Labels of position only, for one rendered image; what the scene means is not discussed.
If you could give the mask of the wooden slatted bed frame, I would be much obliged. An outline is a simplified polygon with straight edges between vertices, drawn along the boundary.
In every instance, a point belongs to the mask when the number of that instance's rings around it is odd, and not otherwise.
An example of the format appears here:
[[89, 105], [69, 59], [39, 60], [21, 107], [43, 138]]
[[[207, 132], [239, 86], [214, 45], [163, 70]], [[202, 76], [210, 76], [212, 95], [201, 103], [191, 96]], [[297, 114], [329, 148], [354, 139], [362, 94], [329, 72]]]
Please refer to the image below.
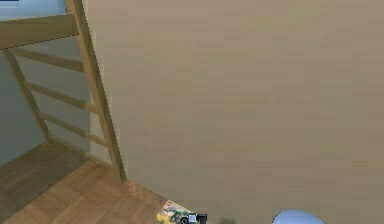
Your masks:
[[[66, 10], [64, 14], [0, 21], [0, 51], [4, 55], [7, 65], [11, 70], [11, 74], [14, 76], [15, 81], [18, 84], [22, 95], [41, 131], [41, 134], [45, 139], [45, 142], [48, 145], [62, 145], [111, 169], [118, 180], [124, 182], [126, 180], [126, 173], [124, 170], [115, 128], [113, 126], [113, 120], [83, 0], [64, 0], [64, 3]], [[27, 45], [72, 36], [76, 38], [77, 46], [80, 51], [81, 59], [79, 61], [38, 53], [25, 48]], [[88, 103], [64, 93], [60, 93], [27, 81], [17, 61], [18, 57], [24, 57], [30, 60], [35, 60], [85, 74], [87, 76], [88, 88], [91, 92], [93, 101]], [[55, 100], [62, 101], [66, 104], [97, 115], [103, 136], [98, 137], [42, 112], [38, 108], [36, 100], [32, 95], [33, 92], [46, 95]], [[60, 139], [58, 136], [50, 133], [46, 125], [47, 122], [51, 122], [107, 148], [111, 162], [106, 163], [92, 154], [86, 153]]]

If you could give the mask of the yellow building toy box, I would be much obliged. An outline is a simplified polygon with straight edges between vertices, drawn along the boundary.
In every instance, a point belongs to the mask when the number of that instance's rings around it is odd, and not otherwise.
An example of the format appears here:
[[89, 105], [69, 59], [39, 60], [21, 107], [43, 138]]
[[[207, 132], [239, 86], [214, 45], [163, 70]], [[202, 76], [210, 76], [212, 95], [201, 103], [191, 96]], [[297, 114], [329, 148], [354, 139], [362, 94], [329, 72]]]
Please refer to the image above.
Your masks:
[[157, 220], [160, 224], [179, 224], [180, 219], [189, 214], [190, 210], [168, 200], [157, 214]]

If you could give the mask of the pale blue round object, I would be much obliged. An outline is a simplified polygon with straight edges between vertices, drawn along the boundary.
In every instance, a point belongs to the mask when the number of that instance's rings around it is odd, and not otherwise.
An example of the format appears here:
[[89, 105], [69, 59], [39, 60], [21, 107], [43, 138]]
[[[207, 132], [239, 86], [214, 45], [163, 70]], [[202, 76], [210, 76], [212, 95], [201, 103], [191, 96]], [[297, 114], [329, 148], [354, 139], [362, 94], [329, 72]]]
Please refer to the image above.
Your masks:
[[284, 210], [278, 213], [272, 224], [325, 224], [321, 219], [303, 210]]

